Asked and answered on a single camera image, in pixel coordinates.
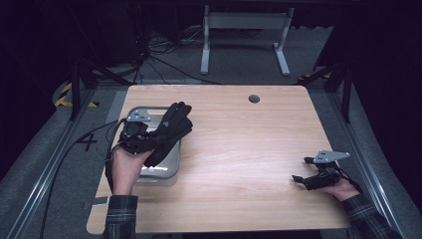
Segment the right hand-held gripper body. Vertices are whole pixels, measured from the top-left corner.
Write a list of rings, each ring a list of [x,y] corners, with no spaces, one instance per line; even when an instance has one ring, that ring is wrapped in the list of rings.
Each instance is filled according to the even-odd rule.
[[[317,175],[305,179],[306,189],[314,190],[336,185],[343,178],[337,161],[349,157],[348,152],[320,150],[314,157]]]

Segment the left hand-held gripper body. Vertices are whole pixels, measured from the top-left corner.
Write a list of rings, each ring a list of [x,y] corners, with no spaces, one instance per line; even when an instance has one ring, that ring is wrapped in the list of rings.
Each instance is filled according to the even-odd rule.
[[[156,149],[158,142],[149,136],[147,120],[148,116],[140,109],[130,111],[124,119],[118,145],[132,154]]]

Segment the person's right hand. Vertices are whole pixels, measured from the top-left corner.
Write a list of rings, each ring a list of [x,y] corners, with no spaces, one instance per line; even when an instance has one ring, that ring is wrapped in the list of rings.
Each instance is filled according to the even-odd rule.
[[[334,196],[340,202],[359,194],[359,191],[345,179],[341,179],[336,185],[320,188],[319,191]]]

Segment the black metal stand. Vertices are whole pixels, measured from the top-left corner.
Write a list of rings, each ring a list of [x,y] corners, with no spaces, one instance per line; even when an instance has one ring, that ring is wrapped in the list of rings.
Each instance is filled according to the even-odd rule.
[[[93,73],[93,70],[100,72],[107,78],[112,79],[123,86],[132,86],[131,82],[103,66],[95,64],[87,59],[76,59],[72,67],[71,76],[73,105],[70,120],[74,120],[82,109],[80,83],[83,83],[88,90],[94,90],[98,85],[98,79]]]
[[[325,75],[328,75],[327,82],[324,85],[324,89],[327,93],[335,93],[340,86],[343,86],[340,112],[345,122],[350,123],[349,104],[352,78],[349,64],[337,63],[325,67],[309,76],[300,76],[299,80],[296,82],[296,86],[307,86]]]

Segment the grey tape strip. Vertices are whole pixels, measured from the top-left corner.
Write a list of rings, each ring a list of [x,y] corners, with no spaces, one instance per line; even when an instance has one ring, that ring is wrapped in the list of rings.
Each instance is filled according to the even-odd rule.
[[[92,199],[91,201],[86,201],[82,204],[83,209],[91,209],[95,206],[103,206],[108,205],[109,198],[108,197],[96,197]]]

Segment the yellow black hazard tape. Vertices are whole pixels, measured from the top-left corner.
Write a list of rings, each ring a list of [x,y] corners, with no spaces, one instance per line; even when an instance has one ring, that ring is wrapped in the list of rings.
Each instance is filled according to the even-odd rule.
[[[68,92],[71,90],[72,88],[72,83],[67,83],[65,84],[65,86],[63,87],[58,99],[55,101],[55,106],[56,107],[72,107],[73,103],[66,101],[66,97],[68,95]],[[97,108],[100,106],[99,102],[90,102],[89,103],[89,107],[90,108]]]

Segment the aluminium floor rail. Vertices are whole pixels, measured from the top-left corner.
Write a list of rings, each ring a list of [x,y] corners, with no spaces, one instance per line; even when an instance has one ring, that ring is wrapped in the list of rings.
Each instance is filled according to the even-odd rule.
[[[398,222],[398,217],[392,208],[392,204],[385,193],[384,186],[377,177],[377,171],[372,166],[372,159],[381,165],[384,171],[387,171],[386,159],[381,152],[379,145],[364,144],[355,130],[355,124],[352,121],[347,122],[341,111],[341,102],[337,94],[326,95],[334,114],[339,121],[341,129],[347,137],[348,144],[351,147],[350,154],[354,166],[358,169],[359,176],[363,181],[363,188],[367,191],[377,210],[386,218],[389,225],[396,230],[403,239],[407,239],[405,233]]]
[[[66,120],[65,127],[60,131],[58,138],[49,138],[46,141],[45,145],[52,145],[54,149],[47,157],[47,161],[43,164],[41,174],[34,180],[30,194],[20,208],[16,220],[8,230],[6,239],[23,238],[24,232],[32,217],[35,215],[45,195],[51,189],[54,177],[59,170],[60,163],[65,158],[65,151],[68,149],[67,145],[94,95],[94,90],[85,90],[81,96],[82,109],[77,117],[74,120]]]

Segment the white metal desk frame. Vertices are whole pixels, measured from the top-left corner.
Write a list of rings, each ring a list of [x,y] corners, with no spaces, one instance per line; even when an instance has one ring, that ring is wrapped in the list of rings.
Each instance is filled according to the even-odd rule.
[[[284,46],[287,40],[291,22],[295,13],[294,8],[289,8],[285,13],[249,13],[249,12],[214,12],[211,7],[204,7],[202,58],[200,73],[207,75],[210,61],[210,30],[211,29],[258,29],[280,30],[281,38],[273,44],[283,76],[291,74],[284,54]]]

